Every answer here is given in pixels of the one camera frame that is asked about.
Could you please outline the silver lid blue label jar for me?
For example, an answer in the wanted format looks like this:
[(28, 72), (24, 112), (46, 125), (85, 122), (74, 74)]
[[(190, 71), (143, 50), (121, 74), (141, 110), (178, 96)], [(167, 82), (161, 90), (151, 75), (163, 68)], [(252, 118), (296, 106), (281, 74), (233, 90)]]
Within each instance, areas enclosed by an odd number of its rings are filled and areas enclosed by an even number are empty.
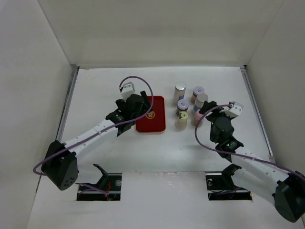
[(197, 112), (203, 107), (205, 101), (208, 101), (208, 95), (205, 93), (198, 94), (194, 102), (193, 110)]

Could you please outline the white lid spice jar back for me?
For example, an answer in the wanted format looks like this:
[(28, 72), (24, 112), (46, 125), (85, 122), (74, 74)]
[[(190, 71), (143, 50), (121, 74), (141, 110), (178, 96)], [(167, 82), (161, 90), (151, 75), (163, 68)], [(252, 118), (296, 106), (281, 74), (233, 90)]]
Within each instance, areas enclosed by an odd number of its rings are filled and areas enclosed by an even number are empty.
[(203, 94), (203, 93), (204, 93), (204, 88), (203, 87), (201, 87), (201, 86), (194, 87), (193, 94), (192, 94), (192, 97), (191, 97), (191, 102), (194, 104), (197, 96), (199, 94)]

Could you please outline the white lid spice jar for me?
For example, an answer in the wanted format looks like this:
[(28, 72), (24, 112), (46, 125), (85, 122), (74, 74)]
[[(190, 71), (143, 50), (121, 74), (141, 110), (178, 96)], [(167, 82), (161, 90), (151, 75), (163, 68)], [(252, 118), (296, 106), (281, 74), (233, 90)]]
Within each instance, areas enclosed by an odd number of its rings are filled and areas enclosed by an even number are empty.
[(179, 115), (180, 112), (187, 112), (189, 108), (189, 103), (185, 99), (180, 99), (177, 102), (176, 115)]
[(199, 94), (203, 94), (203, 93), (204, 93), (204, 88), (203, 87), (201, 87), (201, 86), (194, 87), (193, 94), (192, 94), (192, 97), (191, 97), (191, 102), (194, 104), (197, 96)]

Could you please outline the pink lid jar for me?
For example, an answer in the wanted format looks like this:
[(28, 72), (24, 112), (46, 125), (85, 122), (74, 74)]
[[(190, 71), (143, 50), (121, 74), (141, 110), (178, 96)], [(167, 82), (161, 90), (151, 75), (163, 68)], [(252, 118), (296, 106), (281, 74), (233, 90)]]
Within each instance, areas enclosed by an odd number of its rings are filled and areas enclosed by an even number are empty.
[(197, 110), (195, 115), (194, 115), (194, 118), (192, 120), (192, 125), (193, 126), (197, 126), (197, 124), (199, 124), (198, 126), (200, 127), (202, 125), (202, 121), (199, 122), (199, 120), (202, 118), (203, 114), (200, 113), (200, 110)]

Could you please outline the white lid spice jar front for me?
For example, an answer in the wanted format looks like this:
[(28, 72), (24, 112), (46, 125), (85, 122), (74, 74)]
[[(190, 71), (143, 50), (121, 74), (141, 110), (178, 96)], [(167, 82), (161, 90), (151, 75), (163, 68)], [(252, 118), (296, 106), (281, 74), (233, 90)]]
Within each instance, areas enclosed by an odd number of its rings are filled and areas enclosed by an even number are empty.
[(187, 112), (189, 108), (189, 103), (185, 99), (180, 99), (177, 102), (176, 115), (179, 115), (180, 112)]

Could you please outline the yellow lid jar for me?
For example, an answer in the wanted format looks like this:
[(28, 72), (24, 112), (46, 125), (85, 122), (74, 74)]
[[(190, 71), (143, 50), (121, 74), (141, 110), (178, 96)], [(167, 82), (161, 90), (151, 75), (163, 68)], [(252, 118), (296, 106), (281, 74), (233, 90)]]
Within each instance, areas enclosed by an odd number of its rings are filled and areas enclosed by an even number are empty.
[(179, 130), (184, 130), (187, 126), (188, 113), (185, 111), (179, 112), (178, 118), (175, 122), (175, 126)]

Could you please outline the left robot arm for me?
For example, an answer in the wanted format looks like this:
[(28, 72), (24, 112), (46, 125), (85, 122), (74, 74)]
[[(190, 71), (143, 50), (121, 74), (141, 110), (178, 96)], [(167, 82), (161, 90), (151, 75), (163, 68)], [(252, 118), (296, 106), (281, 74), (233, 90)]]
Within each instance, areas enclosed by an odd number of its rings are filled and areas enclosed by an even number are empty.
[(151, 110), (145, 91), (132, 94), (126, 100), (119, 99), (116, 105), (116, 110), (89, 131), (65, 143), (55, 140), (49, 145), (41, 171), (59, 190), (64, 191), (76, 183), (81, 157), (130, 130), (140, 117)]

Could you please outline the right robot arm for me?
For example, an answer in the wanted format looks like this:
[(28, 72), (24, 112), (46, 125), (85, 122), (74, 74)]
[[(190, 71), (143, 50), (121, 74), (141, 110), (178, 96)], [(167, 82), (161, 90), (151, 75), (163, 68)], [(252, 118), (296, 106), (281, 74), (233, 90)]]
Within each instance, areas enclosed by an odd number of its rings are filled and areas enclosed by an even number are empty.
[(305, 176), (284, 166), (256, 156), (234, 136), (231, 120), (238, 117), (243, 105), (238, 102), (218, 105), (205, 101), (199, 113), (202, 121), (211, 123), (212, 150), (230, 162), (222, 171), (221, 183), (225, 188), (244, 188), (260, 196), (287, 221), (295, 223), (305, 214)]

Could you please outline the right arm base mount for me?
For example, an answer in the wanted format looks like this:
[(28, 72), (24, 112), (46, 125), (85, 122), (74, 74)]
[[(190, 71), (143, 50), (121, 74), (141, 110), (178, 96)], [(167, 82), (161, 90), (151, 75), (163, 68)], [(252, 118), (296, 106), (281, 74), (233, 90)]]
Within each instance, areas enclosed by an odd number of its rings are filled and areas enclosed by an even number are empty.
[(205, 173), (208, 199), (210, 201), (252, 201), (252, 194), (250, 191), (238, 187), (233, 183), (232, 176), (238, 169), (240, 169), (240, 167), (232, 164), (222, 172)]

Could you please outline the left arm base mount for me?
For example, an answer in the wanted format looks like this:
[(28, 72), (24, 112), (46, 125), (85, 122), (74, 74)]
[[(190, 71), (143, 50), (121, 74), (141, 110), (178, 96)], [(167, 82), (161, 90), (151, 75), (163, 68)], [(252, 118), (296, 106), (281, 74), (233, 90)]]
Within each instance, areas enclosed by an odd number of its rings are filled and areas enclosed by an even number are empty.
[(98, 164), (94, 164), (102, 176), (96, 184), (87, 183), (79, 186), (77, 201), (120, 201), (122, 188), (122, 173), (107, 173)]

